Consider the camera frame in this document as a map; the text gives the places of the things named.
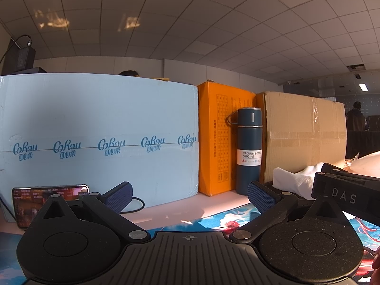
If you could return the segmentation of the person's right hand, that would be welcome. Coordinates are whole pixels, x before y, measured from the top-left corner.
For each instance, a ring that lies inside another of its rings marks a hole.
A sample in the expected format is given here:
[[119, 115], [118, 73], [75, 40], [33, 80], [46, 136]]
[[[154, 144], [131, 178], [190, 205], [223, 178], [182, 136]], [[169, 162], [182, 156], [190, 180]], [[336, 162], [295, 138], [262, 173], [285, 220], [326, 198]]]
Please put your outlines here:
[[370, 285], [380, 285], [380, 247], [375, 252], [372, 262], [373, 273], [370, 279]]

